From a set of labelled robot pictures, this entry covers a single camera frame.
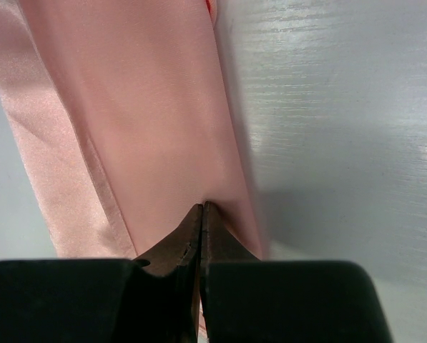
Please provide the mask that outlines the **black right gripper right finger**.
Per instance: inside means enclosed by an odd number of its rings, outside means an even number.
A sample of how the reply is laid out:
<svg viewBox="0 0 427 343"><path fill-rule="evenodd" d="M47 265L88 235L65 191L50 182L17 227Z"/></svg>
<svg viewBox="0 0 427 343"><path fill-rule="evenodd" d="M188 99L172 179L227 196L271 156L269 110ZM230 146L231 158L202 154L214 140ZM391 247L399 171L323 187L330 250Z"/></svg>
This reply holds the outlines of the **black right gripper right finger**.
<svg viewBox="0 0 427 343"><path fill-rule="evenodd" d="M391 342L368 273L347 261L262 261L203 207L203 315L210 342Z"/></svg>

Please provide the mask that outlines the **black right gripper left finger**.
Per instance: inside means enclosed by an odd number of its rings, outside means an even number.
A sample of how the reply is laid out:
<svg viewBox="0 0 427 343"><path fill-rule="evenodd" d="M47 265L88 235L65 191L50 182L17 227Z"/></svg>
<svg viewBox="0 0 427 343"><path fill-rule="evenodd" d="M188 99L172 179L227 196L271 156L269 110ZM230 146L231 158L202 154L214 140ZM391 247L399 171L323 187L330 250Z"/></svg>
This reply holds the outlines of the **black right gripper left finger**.
<svg viewBox="0 0 427 343"><path fill-rule="evenodd" d="M0 342L196 342L202 206L136 259L0 261Z"/></svg>

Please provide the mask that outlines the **pink satin napkin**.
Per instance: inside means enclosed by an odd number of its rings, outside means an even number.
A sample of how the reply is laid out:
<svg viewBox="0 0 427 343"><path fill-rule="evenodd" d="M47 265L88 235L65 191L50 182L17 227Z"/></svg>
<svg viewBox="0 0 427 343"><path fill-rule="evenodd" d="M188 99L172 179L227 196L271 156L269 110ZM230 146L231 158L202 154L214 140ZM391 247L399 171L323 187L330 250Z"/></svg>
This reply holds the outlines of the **pink satin napkin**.
<svg viewBox="0 0 427 343"><path fill-rule="evenodd" d="M61 257L135 257L188 208L264 244L214 1L0 1L0 97Z"/></svg>

